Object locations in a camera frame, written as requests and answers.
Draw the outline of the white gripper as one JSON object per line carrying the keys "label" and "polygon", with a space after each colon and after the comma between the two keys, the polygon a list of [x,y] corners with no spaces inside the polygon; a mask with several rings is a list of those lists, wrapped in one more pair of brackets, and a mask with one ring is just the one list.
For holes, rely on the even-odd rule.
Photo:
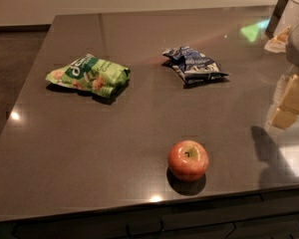
{"label": "white gripper", "polygon": [[[272,53],[285,53],[287,60],[299,68],[299,16],[270,39],[264,49]],[[273,104],[268,112],[268,123],[279,129],[290,127],[299,119],[299,73],[283,75],[276,86]]]}

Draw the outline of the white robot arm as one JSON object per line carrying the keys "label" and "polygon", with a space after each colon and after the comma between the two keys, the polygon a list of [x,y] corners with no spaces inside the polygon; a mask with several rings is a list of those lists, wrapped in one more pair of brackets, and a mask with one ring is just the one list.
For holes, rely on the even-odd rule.
{"label": "white robot arm", "polygon": [[299,119],[299,0],[278,0],[266,29],[266,51],[284,53],[291,68],[275,89],[267,115],[270,127],[285,130]]}

